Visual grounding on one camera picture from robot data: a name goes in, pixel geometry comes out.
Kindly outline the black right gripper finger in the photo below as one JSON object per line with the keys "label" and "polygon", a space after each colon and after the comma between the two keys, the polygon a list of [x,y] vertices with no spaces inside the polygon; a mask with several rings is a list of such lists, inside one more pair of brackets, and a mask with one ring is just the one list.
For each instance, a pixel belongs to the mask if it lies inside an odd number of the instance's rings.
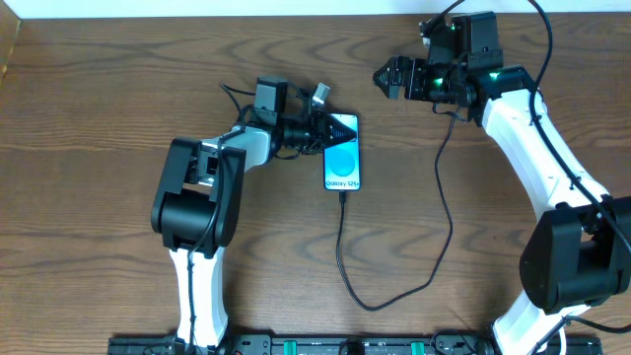
{"label": "black right gripper finger", "polygon": [[409,57],[392,56],[374,75],[374,79],[405,79],[409,75]]}
{"label": "black right gripper finger", "polygon": [[397,100],[399,89],[404,85],[404,75],[400,73],[375,73],[373,82],[388,99]]}

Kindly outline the blue screen Galaxy smartphone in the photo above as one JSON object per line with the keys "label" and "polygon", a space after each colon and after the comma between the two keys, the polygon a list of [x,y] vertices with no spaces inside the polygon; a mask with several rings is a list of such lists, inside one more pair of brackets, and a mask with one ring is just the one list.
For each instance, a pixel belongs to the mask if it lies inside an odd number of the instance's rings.
{"label": "blue screen Galaxy smartphone", "polygon": [[323,152],[323,186],[327,190],[356,191],[361,189],[361,155],[359,119],[353,114],[335,113],[337,120],[351,128],[356,137]]}

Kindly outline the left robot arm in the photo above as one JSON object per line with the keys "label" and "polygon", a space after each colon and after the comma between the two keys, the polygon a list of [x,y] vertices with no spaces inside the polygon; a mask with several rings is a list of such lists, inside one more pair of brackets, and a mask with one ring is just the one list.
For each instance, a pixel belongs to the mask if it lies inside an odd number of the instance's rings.
{"label": "left robot arm", "polygon": [[252,103],[237,105],[230,130],[208,139],[178,137],[169,147],[151,212],[175,265],[180,322],[176,354],[228,349],[223,259],[237,229],[245,174],[278,158],[322,155],[324,186],[361,186],[359,118],[326,109],[329,87],[310,91],[278,77],[260,77]]}

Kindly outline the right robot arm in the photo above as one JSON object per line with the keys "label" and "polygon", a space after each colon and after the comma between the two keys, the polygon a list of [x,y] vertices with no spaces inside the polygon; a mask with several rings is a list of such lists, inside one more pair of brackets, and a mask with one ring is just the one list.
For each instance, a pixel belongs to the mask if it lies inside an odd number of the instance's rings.
{"label": "right robot arm", "polygon": [[420,26],[426,58],[394,56],[374,83],[391,99],[465,109],[506,155],[536,216],[523,289],[491,325],[482,354],[537,354],[564,326],[630,284],[630,201],[581,165],[551,122],[539,79],[504,62],[496,15],[445,11]]}

